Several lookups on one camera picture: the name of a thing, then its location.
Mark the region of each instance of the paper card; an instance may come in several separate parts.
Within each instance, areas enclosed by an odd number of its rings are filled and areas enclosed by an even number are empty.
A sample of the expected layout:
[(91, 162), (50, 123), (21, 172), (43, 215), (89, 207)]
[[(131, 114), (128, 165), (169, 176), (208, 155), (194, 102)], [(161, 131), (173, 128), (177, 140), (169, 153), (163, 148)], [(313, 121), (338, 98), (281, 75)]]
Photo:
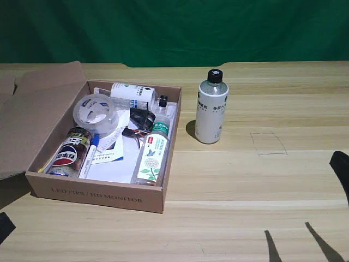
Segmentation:
[(107, 148), (103, 153), (96, 151), (92, 160), (92, 165), (123, 160), (123, 156), (124, 156), (123, 141), (122, 141), (122, 136), (119, 136), (117, 140), (109, 148)]
[(124, 147), (123, 160), (91, 165), (87, 179), (130, 183), (140, 150), (135, 139), (120, 138)]

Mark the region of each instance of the pen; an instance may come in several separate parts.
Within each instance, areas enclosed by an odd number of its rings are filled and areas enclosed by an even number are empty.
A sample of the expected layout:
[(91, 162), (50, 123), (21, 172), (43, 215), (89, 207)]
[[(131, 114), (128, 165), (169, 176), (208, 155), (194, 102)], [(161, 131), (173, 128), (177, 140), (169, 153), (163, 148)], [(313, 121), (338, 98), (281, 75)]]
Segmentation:
[(83, 165), (82, 165), (82, 168), (81, 168), (81, 171), (80, 171), (80, 174), (79, 174), (79, 178), (86, 178), (87, 177), (89, 168), (91, 167), (93, 156), (94, 156), (94, 154), (96, 153), (96, 150), (97, 150), (98, 143), (99, 143), (99, 136), (95, 135), (93, 137), (91, 145), (89, 147), (87, 156), (85, 158), (85, 162), (83, 162)]

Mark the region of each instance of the can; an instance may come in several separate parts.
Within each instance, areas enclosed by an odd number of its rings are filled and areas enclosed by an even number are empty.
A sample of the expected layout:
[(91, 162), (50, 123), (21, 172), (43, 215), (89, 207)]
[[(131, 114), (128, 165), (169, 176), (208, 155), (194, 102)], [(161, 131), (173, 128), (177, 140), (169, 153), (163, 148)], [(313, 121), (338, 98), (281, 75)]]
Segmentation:
[(51, 175), (78, 177), (92, 140), (92, 134), (82, 127), (69, 130), (56, 155)]

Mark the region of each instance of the green label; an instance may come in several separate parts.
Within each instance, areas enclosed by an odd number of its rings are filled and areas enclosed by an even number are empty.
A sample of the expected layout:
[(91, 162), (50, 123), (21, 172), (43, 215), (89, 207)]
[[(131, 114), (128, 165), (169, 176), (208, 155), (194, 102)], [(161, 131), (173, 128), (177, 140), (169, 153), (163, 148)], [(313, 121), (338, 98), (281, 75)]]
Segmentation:
[(153, 131), (162, 131), (166, 135), (169, 134), (169, 127), (165, 123), (157, 122), (153, 125)]

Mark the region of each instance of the plastic bottle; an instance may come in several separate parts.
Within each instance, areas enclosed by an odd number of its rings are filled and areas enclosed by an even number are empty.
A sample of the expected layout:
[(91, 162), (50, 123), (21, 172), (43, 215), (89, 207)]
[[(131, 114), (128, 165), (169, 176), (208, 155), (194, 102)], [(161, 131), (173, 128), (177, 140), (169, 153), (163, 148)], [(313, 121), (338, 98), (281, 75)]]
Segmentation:
[(156, 101), (158, 94), (152, 87), (132, 85), (115, 82), (112, 86), (110, 97), (117, 104), (124, 104), (123, 99), (129, 100), (130, 108), (141, 110), (151, 110)]
[(151, 133), (144, 137), (131, 183), (162, 185), (169, 150), (169, 128), (170, 119), (157, 115)]
[(207, 80), (198, 88), (196, 109), (196, 138), (205, 144), (220, 139), (229, 87), (222, 82), (223, 72), (211, 69)]

